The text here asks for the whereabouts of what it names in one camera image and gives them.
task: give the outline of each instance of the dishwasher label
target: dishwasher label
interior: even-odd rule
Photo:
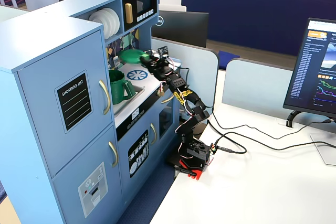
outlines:
[[[92,111],[85,73],[58,88],[57,96],[66,131]]]
[[[137,172],[149,155],[148,130],[128,150],[128,161],[130,166],[130,177]]]
[[[137,108],[133,113],[132,113],[132,120],[134,120],[134,118],[136,118],[139,115],[140,109]]]

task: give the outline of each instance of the cabinet handle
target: cabinet handle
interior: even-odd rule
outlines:
[[[112,167],[115,167],[117,164],[118,164],[118,152],[117,150],[115,149],[115,146],[112,144],[112,142],[109,142],[109,146],[111,147],[111,149],[113,150],[114,154],[115,154],[115,162],[112,164]]]
[[[174,98],[174,95],[172,97],[168,98],[167,100],[162,101],[161,103],[167,103],[170,102]]]
[[[156,134],[156,130],[155,130],[155,127],[154,127],[154,124],[151,123],[151,128],[152,130],[154,131],[154,135],[155,135],[155,138],[154,138],[154,141],[151,143],[151,145],[155,144],[156,142],[156,139],[157,139],[157,134]]]
[[[99,81],[99,85],[101,86],[101,88],[104,90],[106,98],[107,98],[107,107],[104,109],[104,115],[107,114],[107,112],[109,112],[110,108],[111,108],[111,98],[109,95],[109,91],[106,88],[105,84],[103,83],[102,80]]]

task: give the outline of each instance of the green cup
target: green cup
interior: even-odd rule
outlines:
[[[134,87],[130,81],[125,81],[123,72],[119,70],[109,70],[109,76],[113,104],[121,103],[135,96]]]

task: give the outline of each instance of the monitor screen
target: monitor screen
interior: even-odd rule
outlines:
[[[336,115],[336,22],[309,19],[283,105]]]

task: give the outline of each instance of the black cable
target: black cable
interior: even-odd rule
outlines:
[[[299,130],[297,130],[297,131],[295,131],[295,132],[288,133],[288,134],[283,135],[283,136],[281,136],[281,137],[273,137],[273,136],[271,136],[271,135],[269,135],[269,134],[267,134],[267,133],[265,133],[265,132],[259,130],[258,128],[256,128],[256,127],[251,127],[251,126],[249,126],[249,125],[247,125],[247,124],[243,124],[243,125],[236,126],[236,127],[232,127],[232,128],[223,128],[223,127],[219,124],[219,122],[218,122],[218,120],[217,120],[217,118],[216,118],[216,115],[215,115],[214,111],[213,111],[213,115],[214,115],[214,118],[215,118],[215,120],[216,120],[218,126],[221,127],[223,130],[233,130],[233,129],[236,129],[236,128],[240,128],[240,127],[246,126],[246,127],[250,128],[250,129],[252,129],[252,130],[257,130],[258,132],[260,132],[260,133],[262,133],[262,134],[264,134],[264,135],[266,135],[266,136],[268,136],[268,137],[271,137],[271,138],[273,138],[274,140],[279,140],[279,139],[282,139],[283,137],[286,137],[286,136],[289,136],[289,135],[296,134],[296,133],[302,131],[304,128],[306,128],[306,127],[308,127],[308,126],[310,126],[311,124],[314,124],[314,123],[316,123],[316,124],[322,124],[322,123],[331,123],[331,122],[333,122],[333,120],[331,120],[331,119],[324,120],[323,122],[311,122],[311,123],[309,123],[308,125],[305,125],[305,126],[301,127]]]
[[[318,123],[330,123],[330,122],[332,122],[332,121],[330,121],[330,122],[326,122],[326,121],[328,121],[328,120],[325,120],[325,121],[323,121],[323,122],[318,122]],[[218,143],[218,141],[219,141],[222,137],[224,137],[224,138],[228,139],[229,141],[231,141],[231,142],[237,144],[238,146],[242,147],[242,148],[245,150],[245,152],[239,152],[239,153],[238,153],[238,152],[235,152],[235,151],[233,151],[233,150],[231,150],[231,149],[223,148],[223,147],[220,147],[220,146],[217,146],[217,147],[216,147],[217,149],[219,149],[219,150],[221,150],[221,151],[229,152],[229,153],[234,153],[234,154],[245,154],[245,153],[247,153],[247,149],[246,149],[245,147],[243,147],[241,144],[238,144],[237,142],[235,142],[235,141],[233,141],[231,138],[229,138],[229,137],[227,136],[228,134],[235,134],[235,135],[238,135],[238,136],[245,137],[245,138],[247,138],[247,139],[249,139],[249,140],[252,140],[252,141],[254,141],[254,142],[258,143],[258,144],[261,144],[261,145],[263,145],[263,146],[265,146],[265,147],[267,147],[267,148],[269,148],[269,149],[271,149],[271,150],[274,150],[274,151],[284,151],[284,150],[287,150],[287,149],[289,149],[289,148],[299,147],[299,146],[304,146],[304,145],[309,145],[309,144],[325,144],[325,145],[327,145],[327,146],[329,146],[329,147],[336,148],[335,145],[329,144],[329,143],[327,143],[327,142],[316,141],[316,142],[309,142],[309,143],[303,143],[303,144],[290,145],[290,146],[287,146],[287,147],[284,147],[284,148],[277,149],[277,148],[273,148],[273,147],[271,147],[271,146],[269,146],[269,145],[267,145],[267,144],[264,144],[264,143],[262,143],[262,142],[260,142],[260,141],[258,141],[258,140],[255,140],[255,139],[253,139],[253,138],[251,138],[251,137],[248,137],[248,136],[239,134],[239,133],[237,133],[237,132],[227,132],[227,133],[225,133],[225,134],[222,134],[222,133],[219,132],[216,128],[214,128],[214,126],[211,124],[211,122],[209,122],[209,125],[210,125],[210,126],[211,126],[211,127],[218,133],[218,134],[221,135],[220,138],[216,141],[216,143]]]
[[[190,68],[182,68],[181,66],[179,66],[179,67],[177,67],[177,68],[180,68],[180,69],[187,69],[187,70],[188,70],[188,71],[187,71],[187,74],[186,74],[186,76],[185,76],[185,83],[188,84],[188,74],[189,74]]]
[[[218,134],[220,134],[219,139],[217,139],[216,142],[215,142],[215,147],[216,147],[216,148],[218,148],[218,149],[221,150],[221,151],[224,151],[224,152],[230,152],[230,153],[234,153],[234,154],[245,154],[245,153],[247,153],[247,149],[246,149],[244,146],[242,146],[241,144],[238,144],[237,142],[233,141],[231,138],[229,138],[229,137],[225,136],[224,134],[222,134],[218,129],[216,129],[216,128],[211,124],[210,121],[209,121],[208,123],[209,123],[209,125],[210,125],[210,126],[211,126],[211,127],[218,133]],[[230,149],[227,149],[227,148],[223,148],[223,147],[217,146],[218,141],[219,141],[222,137],[225,137],[226,139],[228,139],[228,140],[231,141],[232,143],[234,143],[234,144],[240,146],[241,148],[244,149],[244,151],[243,151],[243,152],[236,152],[236,151],[233,151],[233,150],[230,150]]]

